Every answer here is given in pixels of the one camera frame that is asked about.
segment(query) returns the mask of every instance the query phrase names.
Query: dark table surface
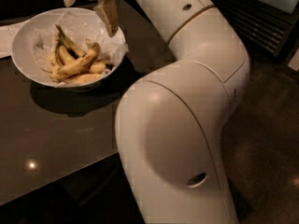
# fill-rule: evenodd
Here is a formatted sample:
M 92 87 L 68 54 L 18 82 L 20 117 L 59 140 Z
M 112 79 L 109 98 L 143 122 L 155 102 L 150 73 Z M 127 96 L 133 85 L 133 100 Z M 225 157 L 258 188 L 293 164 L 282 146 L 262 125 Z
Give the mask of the dark table surface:
M 121 96 L 140 77 L 173 61 L 155 28 L 123 0 L 117 4 L 129 52 L 92 91 L 41 86 L 10 57 L 0 60 L 0 204 L 117 153 L 114 118 Z

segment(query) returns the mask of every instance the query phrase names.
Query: white napkin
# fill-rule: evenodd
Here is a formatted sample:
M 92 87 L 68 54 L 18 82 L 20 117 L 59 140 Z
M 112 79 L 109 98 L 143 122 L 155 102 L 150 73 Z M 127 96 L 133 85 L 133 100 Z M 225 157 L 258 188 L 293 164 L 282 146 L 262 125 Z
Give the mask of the white napkin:
M 0 58 L 11 55 L 12 41 L 16 33 L 26 22 L 27 21 L 23 21 L 9 26 L 0 27 Z

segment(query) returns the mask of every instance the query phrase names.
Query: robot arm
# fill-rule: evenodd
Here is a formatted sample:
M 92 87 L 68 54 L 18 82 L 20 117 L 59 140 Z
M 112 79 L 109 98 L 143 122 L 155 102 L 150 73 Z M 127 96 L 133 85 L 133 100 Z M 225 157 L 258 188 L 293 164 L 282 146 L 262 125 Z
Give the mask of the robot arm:
M 146 223 L 237 224 L 221 130 L 248 82 L 249 56 L 210 0 L 136 0 L 177 61 L 121 98 L 116 140 Z

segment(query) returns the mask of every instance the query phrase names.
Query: white bowl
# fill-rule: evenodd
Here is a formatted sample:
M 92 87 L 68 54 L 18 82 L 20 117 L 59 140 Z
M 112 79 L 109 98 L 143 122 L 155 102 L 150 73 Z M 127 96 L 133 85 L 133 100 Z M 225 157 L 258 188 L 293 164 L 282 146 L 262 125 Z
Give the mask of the white bowl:
M 93 29 L 97 37 L 101 38 L 102 45 L 107 44 L 109 46 L 113 44 L 113 46 L 118 46 L 117 51 L 114 51 L 114 55 L 112 54 L 114 68 L 110 73 L 90 83 L 62 84 L 51 80 L 50 74 L 46 74 L 45 71 L 41 69 L 40 63 L 36 61 L 36 57 L 33 53 L 33 37 L 35 36 L 36 29 L 38 31 L 53 33 L 55 23 L 57 23 L 57 20 L 59 20 L 65 12 L 75 14 L 81 21 L 84 21 L 89 28 Z M 11 57 L 20 72 L 34 82 L 58 89 L 87 91 L 97 87 L 103 79 L 113 74 L 115 69 L 120 65 L 126 52 L 126 41 L 121 28 L 119 28 L 119 31 L 113 37 L 109 37 L 105 24 L 94 11 L 84 8 L 68 7 L 41 13 L 26 22 L 14 37 Z

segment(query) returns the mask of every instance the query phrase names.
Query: food scrap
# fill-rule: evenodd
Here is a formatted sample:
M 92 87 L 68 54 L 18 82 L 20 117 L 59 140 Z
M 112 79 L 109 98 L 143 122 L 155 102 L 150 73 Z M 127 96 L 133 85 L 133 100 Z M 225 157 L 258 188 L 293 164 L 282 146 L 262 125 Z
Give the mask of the food scrap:
M 113 65 L 109 60 L 98 60 L 101 47 L 97 42 L 86 38 L 88 50 L 84 51 L 64 33 L 60 25 L 56 24 L 56 28 L 58 33 L 47 59 L 53 80 L 66 84 L 92 82 L 106 69 L 112 69 Z

